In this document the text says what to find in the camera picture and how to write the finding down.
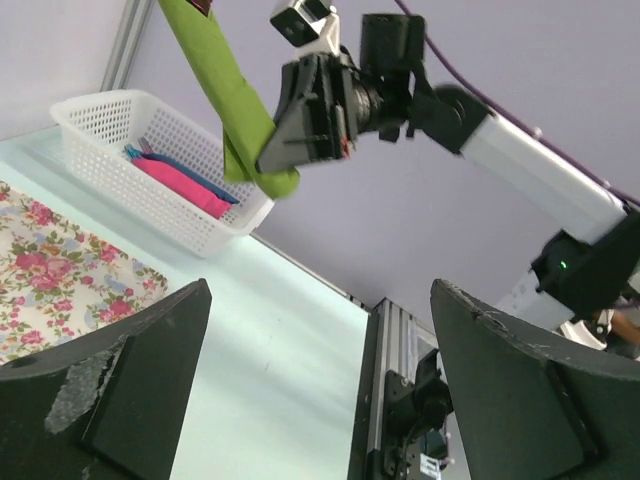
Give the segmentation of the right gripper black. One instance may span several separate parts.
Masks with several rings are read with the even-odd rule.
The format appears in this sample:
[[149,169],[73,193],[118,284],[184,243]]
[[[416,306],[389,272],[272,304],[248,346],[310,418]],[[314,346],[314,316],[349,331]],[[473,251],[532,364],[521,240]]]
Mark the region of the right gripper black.
[[408,70],[358,68],[346,49],[308,54],[285,64],[273,118],[275,130],[256,160],[263,174],[342,160],[358,137],[375,133],[395,143],[408,122]]

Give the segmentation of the green paper napkin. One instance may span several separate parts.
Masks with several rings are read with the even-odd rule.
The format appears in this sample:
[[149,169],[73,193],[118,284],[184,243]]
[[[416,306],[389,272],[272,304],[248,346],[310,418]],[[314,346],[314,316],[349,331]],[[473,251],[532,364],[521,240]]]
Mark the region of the green paper napkin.
[[190,1],[167,0],[159,6],[221,120],[224,179],[252,183],[274,200],[293,194],[300,182],[297,170],[275,174],[257,171],[256,161],[275,124],[241,72],[215,15],[203,13]]

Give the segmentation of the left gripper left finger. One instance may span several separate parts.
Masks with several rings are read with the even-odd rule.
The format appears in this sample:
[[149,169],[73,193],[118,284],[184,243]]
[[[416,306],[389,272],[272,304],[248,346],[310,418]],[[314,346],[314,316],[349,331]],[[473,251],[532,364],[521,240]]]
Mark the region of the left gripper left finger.
[[200,279],[3,365],[2,478],[169,478],[211,303]]

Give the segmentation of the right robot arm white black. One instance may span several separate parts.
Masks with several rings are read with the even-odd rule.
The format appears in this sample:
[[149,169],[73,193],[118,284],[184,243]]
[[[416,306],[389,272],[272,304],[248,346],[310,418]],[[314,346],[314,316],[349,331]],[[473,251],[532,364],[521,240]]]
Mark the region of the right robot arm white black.
[[350,156],[357,138],[422,132],[495,174],[549,214],[559,232],[500,303],[547,329],[639,303],[639,206],[584,172],[470,89],[426,77],[422,16],[367,14],[360,57],[340,41],[337,11],[321,2],[278,7],[272,26],[294,47],[282,69],[275,129],[257,170],[275,174]]

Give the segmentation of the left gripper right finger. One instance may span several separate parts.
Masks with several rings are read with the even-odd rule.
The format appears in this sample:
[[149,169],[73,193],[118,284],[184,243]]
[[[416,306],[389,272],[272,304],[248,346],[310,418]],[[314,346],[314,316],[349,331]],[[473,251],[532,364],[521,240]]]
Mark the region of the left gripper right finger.
[[639,365],[437,279],[431,312],[474,479],[636,479]]

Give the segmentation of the person forearm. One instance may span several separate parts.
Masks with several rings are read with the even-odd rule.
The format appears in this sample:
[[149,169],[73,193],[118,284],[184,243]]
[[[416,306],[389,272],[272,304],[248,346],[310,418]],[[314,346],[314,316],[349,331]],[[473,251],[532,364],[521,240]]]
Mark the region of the person forearm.
[[634,324],[624,313],[616,310],[611,319],[612,331],[629,343],[640,344],[639,326]]

